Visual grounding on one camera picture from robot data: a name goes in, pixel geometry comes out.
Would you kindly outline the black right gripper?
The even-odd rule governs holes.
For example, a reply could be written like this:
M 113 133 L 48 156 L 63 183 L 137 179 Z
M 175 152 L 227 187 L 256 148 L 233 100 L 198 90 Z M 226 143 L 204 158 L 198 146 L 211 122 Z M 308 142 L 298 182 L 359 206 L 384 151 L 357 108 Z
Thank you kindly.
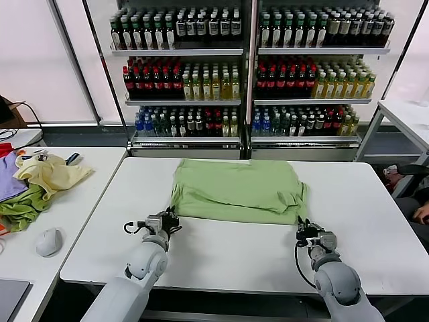
M 301 217 L 298 217 L 298 229 L 296 232 L 296 245 L 298 248 L 308 247 L 314 245 L 309 239 L 318 238 L 318 234 L 324 231 L 324 229 L 315 224 L 311 223 L 309 219 L 303 222 Z

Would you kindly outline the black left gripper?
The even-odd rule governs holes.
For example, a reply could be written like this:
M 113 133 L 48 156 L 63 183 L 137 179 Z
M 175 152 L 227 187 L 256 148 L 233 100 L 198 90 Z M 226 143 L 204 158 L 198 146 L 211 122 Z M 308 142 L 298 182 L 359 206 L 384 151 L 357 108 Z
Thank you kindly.
M 168 207 L 166 211 L 162 211 L 160 219 L 162 220 L 162 230 L 168 235 L 172 235 L 182 229 L 180 218 L 177 216 L 174 207 Z

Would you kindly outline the bystander hand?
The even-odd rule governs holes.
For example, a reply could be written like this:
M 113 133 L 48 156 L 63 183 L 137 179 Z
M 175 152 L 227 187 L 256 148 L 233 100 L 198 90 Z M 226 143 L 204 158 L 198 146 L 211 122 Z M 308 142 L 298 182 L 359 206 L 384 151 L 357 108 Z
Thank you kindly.
M 429 217 L 429 203 L 425 203 L 423 206 L 418 208 L 414 215 L 413 220 L 421 225 L 428 225 Z

